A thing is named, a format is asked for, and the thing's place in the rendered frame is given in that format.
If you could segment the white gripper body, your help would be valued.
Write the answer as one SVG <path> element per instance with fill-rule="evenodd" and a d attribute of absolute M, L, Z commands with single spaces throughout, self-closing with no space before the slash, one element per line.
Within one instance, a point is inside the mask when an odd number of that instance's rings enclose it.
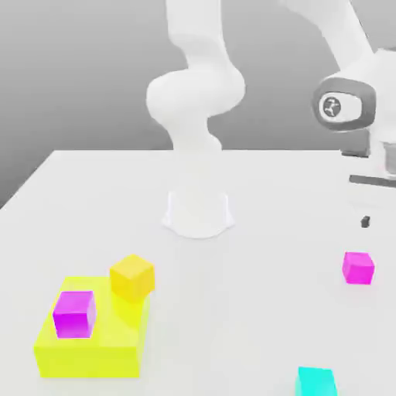
<path fill-rule="evenodd" d="M 396 205 L 396 179 L 351 174 L 348 198 L 360 205 Z"/>

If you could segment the small magenta cube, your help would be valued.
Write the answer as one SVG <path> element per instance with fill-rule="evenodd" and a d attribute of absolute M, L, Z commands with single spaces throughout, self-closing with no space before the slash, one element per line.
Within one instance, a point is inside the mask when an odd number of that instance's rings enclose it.
<path fill-rule="evenodd" d="M 344 254 L 342 272 L 348 284 L 370 285 L 374 269 L 374 262 L 367 252 L 347 251 Z"/>

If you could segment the small cyan cube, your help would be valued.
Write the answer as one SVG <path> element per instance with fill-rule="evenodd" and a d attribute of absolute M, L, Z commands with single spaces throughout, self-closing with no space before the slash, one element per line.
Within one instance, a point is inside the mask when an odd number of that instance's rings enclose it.
<path fill-rule="evenodd" d="M 317 367 L 299 367 L 295 396 L 338 396 L 333 372 Z"/>

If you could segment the small orange cube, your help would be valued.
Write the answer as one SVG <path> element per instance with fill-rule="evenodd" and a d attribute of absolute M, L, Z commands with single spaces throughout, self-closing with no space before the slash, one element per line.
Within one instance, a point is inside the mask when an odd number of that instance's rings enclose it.
<path fill-rule="evenodd" d="M 122 258 L 110 268 L 111 290 L 129 302 L 155 290 L 154 265 L 136 254 Z"/>

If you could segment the small purple cube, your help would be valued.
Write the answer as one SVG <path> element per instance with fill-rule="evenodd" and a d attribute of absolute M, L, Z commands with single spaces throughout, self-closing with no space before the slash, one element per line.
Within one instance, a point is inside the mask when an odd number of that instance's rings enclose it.
<path fill-rule="evenodd" d="M 61 339 L 90 338 L 96 317 L 93 291 L 63 291 L 53 310 L 56 335 Z"/>

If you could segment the large yellow box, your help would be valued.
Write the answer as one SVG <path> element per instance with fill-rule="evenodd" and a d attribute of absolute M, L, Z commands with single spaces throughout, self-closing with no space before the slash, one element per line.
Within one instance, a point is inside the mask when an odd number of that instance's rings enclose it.
<path fill-rule="evenodd" d="M 49 313 L 33 346 L 41 377 L 138 377 L 150 297 L 135 303 L 111 291 L 108 277 L 66 277 L 60 291 L 92 291 L 97 318 L 89 338 L 60 339 Z"/>

